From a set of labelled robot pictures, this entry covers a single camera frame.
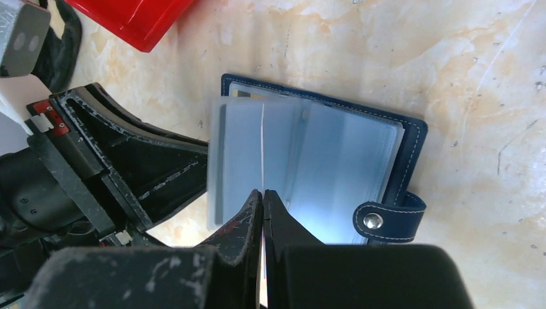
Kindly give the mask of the navy leather card holder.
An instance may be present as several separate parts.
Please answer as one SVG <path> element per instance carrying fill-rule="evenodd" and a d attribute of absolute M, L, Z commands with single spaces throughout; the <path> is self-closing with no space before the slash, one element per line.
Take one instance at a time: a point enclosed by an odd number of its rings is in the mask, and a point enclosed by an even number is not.
<path fill-rule="evenodd" d="M 326 244 L 407 243 L 426 210 L 409 191 L 428 133 L 425 121 L 235 74 L 212 105 L 208 225 L 218 228 L 265 190 Z"/>

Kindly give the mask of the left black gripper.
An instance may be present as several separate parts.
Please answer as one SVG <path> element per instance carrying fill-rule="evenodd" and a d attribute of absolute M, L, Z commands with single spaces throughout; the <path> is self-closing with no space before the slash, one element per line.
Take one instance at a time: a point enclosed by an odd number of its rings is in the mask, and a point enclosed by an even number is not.
<path fill-rule="evenodd" d="M 57 248 L 125 245 L 206 190 L 207 142 L 140 120 L 98 83 L 25 110 L 29 146 L 1 157 L 3 295 L 23 295 Z"/>

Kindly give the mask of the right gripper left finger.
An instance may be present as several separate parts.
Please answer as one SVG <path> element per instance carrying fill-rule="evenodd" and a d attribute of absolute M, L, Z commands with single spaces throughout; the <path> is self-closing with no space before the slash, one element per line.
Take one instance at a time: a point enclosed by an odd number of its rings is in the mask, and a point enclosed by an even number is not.
<path fill-rule="evenodd" d="M 259 308 L 263 198 L 194 247 L 72 247 L 36 275 L 27 308 Z"/>

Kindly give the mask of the red plastic bin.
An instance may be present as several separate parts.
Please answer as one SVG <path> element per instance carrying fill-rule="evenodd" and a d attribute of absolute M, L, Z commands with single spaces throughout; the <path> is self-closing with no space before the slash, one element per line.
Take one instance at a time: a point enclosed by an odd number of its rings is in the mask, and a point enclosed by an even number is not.
<path fill-rule="evenodd" d="M 67 0 L 141 52 L 150 52 L 193 0 Z"/>

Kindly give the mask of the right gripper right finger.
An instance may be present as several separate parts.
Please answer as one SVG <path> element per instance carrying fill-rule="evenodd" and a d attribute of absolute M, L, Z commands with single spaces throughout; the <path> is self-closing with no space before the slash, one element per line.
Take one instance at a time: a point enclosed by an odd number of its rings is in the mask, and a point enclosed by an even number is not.
<path fill-rule="evenodd" d="M 326 245 L 263 197 L 269 308 L 472 308 L 453 260 L 431 245 Z"/>

